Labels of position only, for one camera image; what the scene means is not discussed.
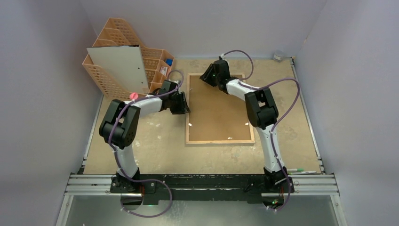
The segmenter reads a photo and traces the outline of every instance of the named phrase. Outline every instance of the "wooden frame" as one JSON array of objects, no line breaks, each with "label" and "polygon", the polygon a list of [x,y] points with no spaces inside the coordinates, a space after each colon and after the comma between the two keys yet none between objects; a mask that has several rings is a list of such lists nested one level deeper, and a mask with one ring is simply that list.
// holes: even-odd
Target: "wooden frame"
[{"label": "wooden frame", "polygon": [[[186,100],[187,104],[190,104],[190,76],[199,76],[201,73],[189,73],[187,75],[187,91]],[[244,73],[234,73],[232,76],[242,76],[244,78]],[[251,146],[255,144],[254,128],[248,121],[249,125],[249,140],[201,140],[201,141],[190,141],[189,131],[190,131],[190,114],[186,114],[186,130],[185,130],[185,140],[187,146],[221,146],[221,145],[239,145],[239,146]]]}]

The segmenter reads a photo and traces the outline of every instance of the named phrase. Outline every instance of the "cork board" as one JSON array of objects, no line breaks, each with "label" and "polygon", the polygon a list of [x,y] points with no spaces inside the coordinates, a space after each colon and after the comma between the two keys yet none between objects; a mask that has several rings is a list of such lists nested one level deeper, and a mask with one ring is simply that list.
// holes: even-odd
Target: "cork board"
[{"label": "cork board", "polygon": [[186,144],[253,145],[254,131],[245,102],[206,84],[201,75],[189,73],[187,76],[186,98],[191,112],[186,115]]}]

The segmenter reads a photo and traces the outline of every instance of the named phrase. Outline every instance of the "pink object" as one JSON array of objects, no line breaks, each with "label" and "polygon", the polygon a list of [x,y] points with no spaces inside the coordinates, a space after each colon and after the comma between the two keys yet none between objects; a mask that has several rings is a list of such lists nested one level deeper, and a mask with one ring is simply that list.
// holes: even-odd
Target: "pink object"
[{"label": "pink object", "polygon": [[137,93],[131,93],[130,96],[129,96],[129,98],[130,98],[131,100],[136,100],[136,99],[138,98],[138,94],[137,94]]}]

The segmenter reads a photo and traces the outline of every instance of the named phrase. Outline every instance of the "blue object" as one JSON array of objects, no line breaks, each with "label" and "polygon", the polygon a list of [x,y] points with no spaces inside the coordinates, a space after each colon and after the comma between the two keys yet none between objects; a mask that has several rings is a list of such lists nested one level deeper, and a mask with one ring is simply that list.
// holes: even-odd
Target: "blue object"
[{"label": "blue object", "polygon": [[172,66],[173,60],[172,59],[166,59],[165,62],[166,62],[167,65]]}]

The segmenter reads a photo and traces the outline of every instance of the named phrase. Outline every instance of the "small box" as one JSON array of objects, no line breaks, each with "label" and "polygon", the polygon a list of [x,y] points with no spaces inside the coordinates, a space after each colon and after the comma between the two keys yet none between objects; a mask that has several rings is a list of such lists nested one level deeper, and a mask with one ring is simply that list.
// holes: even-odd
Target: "small box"
[{"label": "small box", "polygon": [[166,76],[166,74],[167,74],[167,72],[168,72],[168,67],[161,67],[160,72],[161,72],[161,74],[163,74],[163,75]]},{"label": "small box", "polygon": [[172,66],[173,60],[172,59],[166,59],[165,63],[169,66]]}]

